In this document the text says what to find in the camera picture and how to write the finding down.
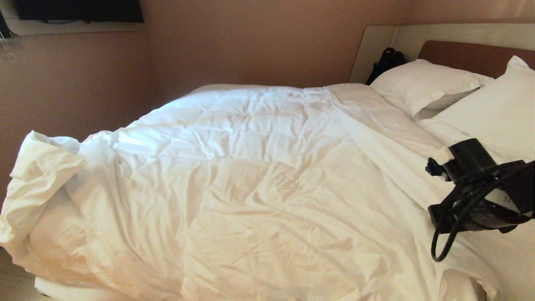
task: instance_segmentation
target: white pillow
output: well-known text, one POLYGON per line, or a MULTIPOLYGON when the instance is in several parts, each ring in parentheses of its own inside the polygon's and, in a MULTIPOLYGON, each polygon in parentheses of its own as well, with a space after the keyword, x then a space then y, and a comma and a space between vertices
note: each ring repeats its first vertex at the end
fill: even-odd
POLYGON ((535 157, 535 71, 513 56, 504 75, 444 110, 444 121, 508 157, 535 157))
POLYGON ((386 71, 370 86, 406 115, 417 118, 423 108, 444 110, 493 80, 417 59, 386 71))

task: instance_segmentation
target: bedding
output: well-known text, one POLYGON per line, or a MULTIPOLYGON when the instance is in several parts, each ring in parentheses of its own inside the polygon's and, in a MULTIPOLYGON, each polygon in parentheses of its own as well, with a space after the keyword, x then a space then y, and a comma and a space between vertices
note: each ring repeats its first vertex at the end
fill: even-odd
POLYGON ((529 268, 509 235, 430 258, 442 146, 368 86, 207 86, 82 143, 30 133, 0 245, 65 301, 533 299, 501 285, 529 268))
POLYGON ((390 104, 418 119, 422 109, 441 111, 493 78, 417 59, 381 74, 370 86, 390 104))
POLYGON ((503 155, 535 159, 535 71, 519 57, 488 86, 434 116, 503 155))

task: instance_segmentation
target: bed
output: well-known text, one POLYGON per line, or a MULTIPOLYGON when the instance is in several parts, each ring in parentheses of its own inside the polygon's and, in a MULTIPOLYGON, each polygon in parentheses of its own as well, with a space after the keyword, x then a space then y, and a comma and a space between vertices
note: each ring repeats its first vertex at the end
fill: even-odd
MULTIPOLYGON (((513 55, 535 65, 489 47, 428 41, 420 58, 494 78, 513 55)), ((361 84, 211 85, 82 143, 32 132, 0 246, 61 301, 534 299, 530 223, 432 261, 426 209, 452 186, 423 169, 446 144, 425 126, 361 84)))

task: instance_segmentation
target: wooden headboard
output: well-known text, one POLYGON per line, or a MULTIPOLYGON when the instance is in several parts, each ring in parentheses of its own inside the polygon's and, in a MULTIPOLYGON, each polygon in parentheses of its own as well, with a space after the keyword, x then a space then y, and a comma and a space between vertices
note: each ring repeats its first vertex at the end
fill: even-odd
POLYGON ((493 78, 501 76, 513 55, 523 59, 535 69, 535 50, 525 50, 471 43, 426 41, 418 58, 433 64, 483 74, 493 78))

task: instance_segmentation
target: white duvet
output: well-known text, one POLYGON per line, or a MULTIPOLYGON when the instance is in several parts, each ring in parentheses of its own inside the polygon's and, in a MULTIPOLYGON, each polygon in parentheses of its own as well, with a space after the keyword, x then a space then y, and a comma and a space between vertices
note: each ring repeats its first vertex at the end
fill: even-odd
POLYGON ((430 258, 440 147, 367 86, 203 87, 80 144, 30 133, 0 245, 64 301, 528 296, 470 237, 430 258))

